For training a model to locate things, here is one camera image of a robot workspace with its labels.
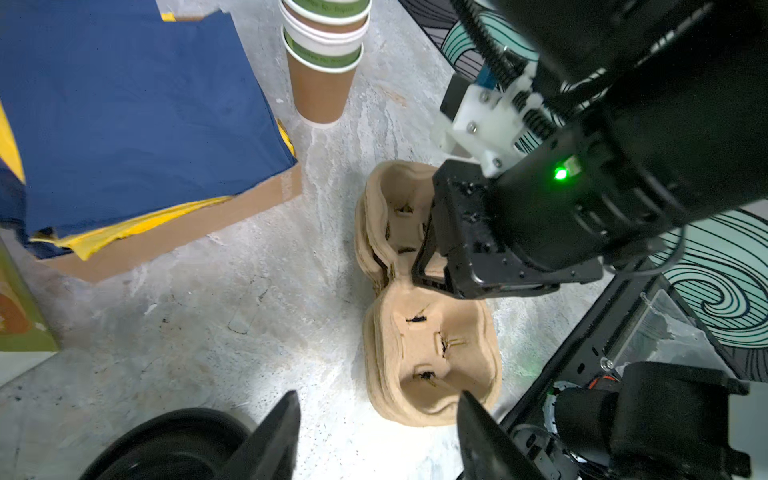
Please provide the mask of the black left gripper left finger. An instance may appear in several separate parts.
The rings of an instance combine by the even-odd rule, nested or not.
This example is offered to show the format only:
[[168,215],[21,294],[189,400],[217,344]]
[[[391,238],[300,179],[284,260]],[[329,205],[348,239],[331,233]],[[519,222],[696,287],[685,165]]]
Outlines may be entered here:
[[216,480],[290,480],[296,465],[301,410],[298,393],[287,392],[216,474]]

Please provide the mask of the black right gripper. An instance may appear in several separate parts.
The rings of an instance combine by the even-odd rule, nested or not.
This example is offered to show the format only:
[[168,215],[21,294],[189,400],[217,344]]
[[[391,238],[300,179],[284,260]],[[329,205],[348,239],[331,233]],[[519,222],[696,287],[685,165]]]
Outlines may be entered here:
[[[558,134],[499,177],[448,159],[433,177],[431,221],[411,268],[412,283],[462,299],[533,297],[603,276],[600,243],[578,221],[583,183],[567,173],[572,134]],[[433,258],[444,258],[429,273]]]

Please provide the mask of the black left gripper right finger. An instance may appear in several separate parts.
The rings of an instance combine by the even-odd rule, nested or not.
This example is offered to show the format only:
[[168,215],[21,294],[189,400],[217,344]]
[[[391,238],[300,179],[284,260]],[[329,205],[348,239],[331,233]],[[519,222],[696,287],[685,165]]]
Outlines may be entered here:
[[469,391],[459,397],[457,433],[463,479],[543,478]]

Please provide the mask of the brown pulp cup carrier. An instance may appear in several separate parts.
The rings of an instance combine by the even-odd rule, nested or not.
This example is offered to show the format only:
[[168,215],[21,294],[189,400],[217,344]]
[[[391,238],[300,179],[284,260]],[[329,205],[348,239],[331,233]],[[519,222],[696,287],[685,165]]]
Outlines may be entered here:
[[411,427],[452,425],[470,392],[492,409],[502,360],[491,311],[416,286],[411,268],[425,239],[435,167],[378,164],[355,211],[355,253],[375,300],[363,324],[367,391],[385,419]]

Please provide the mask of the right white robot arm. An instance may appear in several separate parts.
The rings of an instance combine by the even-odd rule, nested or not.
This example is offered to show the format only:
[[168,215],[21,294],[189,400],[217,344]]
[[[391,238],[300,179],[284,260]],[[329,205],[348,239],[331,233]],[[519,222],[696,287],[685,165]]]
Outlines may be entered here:
[[662,235],[767,194],[763,1],[498,1],[538,55],[454,10],[498,81],[454,77],[411,270],[459,299],[533,297],[663,249]]

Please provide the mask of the white paper takeout bag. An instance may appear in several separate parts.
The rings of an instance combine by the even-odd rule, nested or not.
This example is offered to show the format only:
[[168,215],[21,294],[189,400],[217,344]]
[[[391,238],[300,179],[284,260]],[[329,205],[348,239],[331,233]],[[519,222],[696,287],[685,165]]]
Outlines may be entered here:
[[1,385],[59,352],[34,296],[1,242]]

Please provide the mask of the brown cardboard napkin tray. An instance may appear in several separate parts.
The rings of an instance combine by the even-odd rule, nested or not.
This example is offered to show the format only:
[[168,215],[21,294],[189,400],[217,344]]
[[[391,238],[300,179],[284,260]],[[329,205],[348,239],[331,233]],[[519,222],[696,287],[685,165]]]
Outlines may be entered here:
[[301,177],[301,166],[296,164],[223,203],[201,208],[145,233],[112,242],[86,261],[68,254],[39,263],[61,274],[98,283],[298,197],[302,193]]

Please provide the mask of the stack of paper cups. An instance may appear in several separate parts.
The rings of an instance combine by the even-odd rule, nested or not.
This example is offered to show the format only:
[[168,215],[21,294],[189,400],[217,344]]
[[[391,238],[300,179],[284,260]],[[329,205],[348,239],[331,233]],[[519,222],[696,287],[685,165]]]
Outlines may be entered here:
[[295,108],[308,124],[328,128],[345,110],[370,26],[370,1],[278,3]]

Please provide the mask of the dark blue napkin stack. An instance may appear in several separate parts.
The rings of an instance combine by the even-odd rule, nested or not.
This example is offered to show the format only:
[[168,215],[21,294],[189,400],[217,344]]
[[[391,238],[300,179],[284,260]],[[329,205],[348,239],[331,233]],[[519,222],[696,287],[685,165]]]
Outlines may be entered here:
[[1,224],[40,259],[87,259],[296,162],[223,11],[5,1],[1,106],[23,172],[1,168]]

